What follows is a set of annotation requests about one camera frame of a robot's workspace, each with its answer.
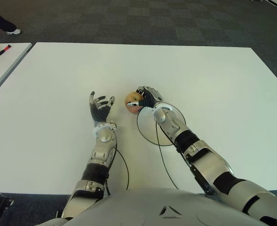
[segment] white sneaker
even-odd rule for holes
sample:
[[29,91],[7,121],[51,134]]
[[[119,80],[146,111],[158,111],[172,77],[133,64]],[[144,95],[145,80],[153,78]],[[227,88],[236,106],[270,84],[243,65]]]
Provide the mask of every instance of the white sneaker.
[[20,29],[15,29],[13,32],[7,32],[7,34],[20,34],[21,30]]

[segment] red apple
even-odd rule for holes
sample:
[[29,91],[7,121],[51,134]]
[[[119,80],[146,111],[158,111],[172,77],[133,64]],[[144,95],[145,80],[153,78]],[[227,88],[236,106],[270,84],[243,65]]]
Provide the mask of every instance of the red apple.
[[139,93],[136,93],[136,92],[129,93],[125,98],[125,106],[128,109],[128,111],[134,114],[139,113],[140,109],[142,109],[141,106],[127,106],[127,103],[132,101],[140,101],[142,99],[143,97]]

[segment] small table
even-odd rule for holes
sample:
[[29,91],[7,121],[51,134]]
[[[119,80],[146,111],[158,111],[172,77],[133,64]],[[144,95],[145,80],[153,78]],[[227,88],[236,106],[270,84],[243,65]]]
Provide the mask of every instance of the small table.
[[[12,43],[10,45],[12,47],[0,56],[0,85],[6,80],[32,46],[31,43]],[[0,51],[6,46],[8,46],[8,43],[0,43]]]
[[[158,146],[124,106],[141,85],[176,106],[236,177],[277,189],[277,78],[251,48],[37,43],[0,87],[0,192],[73,191],[95,146],[93,90],[116,97],[108,120],[130,188],[173,187]],[[202,193],[176,149],[162,152],[179,188]],[[126,184],[117,154],[108,185],[114,193]]]

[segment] marker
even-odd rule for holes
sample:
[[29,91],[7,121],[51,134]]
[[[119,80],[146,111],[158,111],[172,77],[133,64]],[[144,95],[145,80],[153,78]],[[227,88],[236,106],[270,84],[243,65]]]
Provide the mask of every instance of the marker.
[[12,47],[11,45],[8,45],[7,47],[5,47],[2,51],[0,51],[0,55],[2,55],[5,51],[7,51],[11,47]]

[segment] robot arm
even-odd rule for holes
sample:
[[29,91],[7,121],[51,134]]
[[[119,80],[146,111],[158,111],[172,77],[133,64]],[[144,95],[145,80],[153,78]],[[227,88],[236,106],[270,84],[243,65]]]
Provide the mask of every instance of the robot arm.
[[251,181],[234,177],[228,163],[177,119],[173,107],[163,103],[157,91],[150,87],[139,87],[138,92],[144,98],[148,96],[148,106],[153,107],[157,124],[183,156],[205,193],[217,194],[228,206],[267,225],[277,226],[277,197],[274,194]]
[[117,145],[115,132],[116,124],[106,122],[107,116],[114,103],[114,97],[109,101],[105,96],[94,99],[94,92],[90,95],[90,111],[94,119],[93,134],[96,145],[89,159],[82,179],[77,183],[62,213],[62,218],[71,219],[103,198],[104,184],[109,177],[109,170]]

